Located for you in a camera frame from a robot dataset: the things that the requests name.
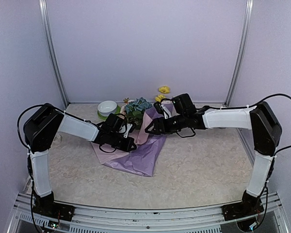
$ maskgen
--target green leaf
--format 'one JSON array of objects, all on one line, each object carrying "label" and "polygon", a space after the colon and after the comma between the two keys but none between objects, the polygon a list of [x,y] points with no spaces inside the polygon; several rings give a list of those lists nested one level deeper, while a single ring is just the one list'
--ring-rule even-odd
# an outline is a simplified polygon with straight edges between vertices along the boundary
[{"label": "green leaf", "polygon": [[144,115],[138,111],[138,110],[135,110],[132,112],[132,114],[134,115],[134,117],[136,117],[137,119],[142,119],[144,117]]}]

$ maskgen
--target white backdrop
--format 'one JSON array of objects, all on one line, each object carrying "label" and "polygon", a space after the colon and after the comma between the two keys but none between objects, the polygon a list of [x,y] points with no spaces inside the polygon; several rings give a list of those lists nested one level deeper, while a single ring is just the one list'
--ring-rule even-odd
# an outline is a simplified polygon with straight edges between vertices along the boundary
[{"label": "white backdrop", "polygon": [[246,1],[56,0],[48,15],[70,102],[171,96],[224,102]]}]

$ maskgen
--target robotic arm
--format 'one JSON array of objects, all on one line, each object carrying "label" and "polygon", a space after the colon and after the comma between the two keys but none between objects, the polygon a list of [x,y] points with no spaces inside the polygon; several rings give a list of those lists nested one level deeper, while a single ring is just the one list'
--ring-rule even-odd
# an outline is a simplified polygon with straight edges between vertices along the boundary
[{"label": "robotic arm", "polygon": [[282,128],[267,102],[247,108],[219,108],[204,106],[196,109],[188,94],[171,99],[178,115],[173,117],[162,107],[154,104],[158,113],[165,117],[154,119],[145,129],[151,134],[177,133],[184,128],[205,130],[212,128],[243,128],[252,130],[255,145],[255,162],[250,182],[242,202],[223,206],[225,220],[232,220],[262,212],[260,196],[274,166],[274,153],[278,146]]},{"label": "robotic arm", "polygon": [[24,124],[25,142],[28,151],[28,169],[34,180],[35,212],[50,217],[56,217],[60,211],[65,212],[71,220],[73,206],[64,208],[54,202],[54,195],[49,182],[49,149],[56,133],[71,134],[93,143],[99,144],[102,150],[104,144],[123,151],[137,149],[134,139],[128,137],[133,130],[131,124],[117,115],[110,114],[105,122],[98,125],[90,121],[61,111],[49,103],[44,104]]}]

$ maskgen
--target wrapping paper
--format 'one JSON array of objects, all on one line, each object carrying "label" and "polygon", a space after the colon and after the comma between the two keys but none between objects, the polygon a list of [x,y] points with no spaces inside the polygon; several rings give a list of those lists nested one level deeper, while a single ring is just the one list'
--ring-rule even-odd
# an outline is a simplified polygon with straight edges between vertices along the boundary
[{"label": "wrapping paper", "polygon": [[[172,112],[173,105],[166,104],[167,109]],[[147,109],[144,114],[143,124],[140,131],[134,131],[129,136],[134,137],[137,149],[131,152],[116,150],[113,153],[104,153],[99,145],[92,143],[99,162],[102,165],[136,174],[139,176],[153,176],[155,162],[165,143],[165,135],[149,135],[145,128],[152,119],[162,117],[154,107]]]}]

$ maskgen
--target green plate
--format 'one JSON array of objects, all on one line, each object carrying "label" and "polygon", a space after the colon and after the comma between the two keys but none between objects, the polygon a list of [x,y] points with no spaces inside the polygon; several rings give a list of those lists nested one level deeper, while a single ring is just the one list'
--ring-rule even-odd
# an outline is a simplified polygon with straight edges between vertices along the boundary
[{"label": "green plate", "polygon": [[[115,114],[119,114],[120,111],[121,111],[120,106],[117,106],[117,107],[116,107],[116,112],[115,112]],[[99,117],[100,119],[102,119],[102,120],[106,120],[106,119],[108,118],[107,116],[102,116],[102,115],[99,113],[98,110],[97,110],[97,115],[98,115],[98,117]]]}]

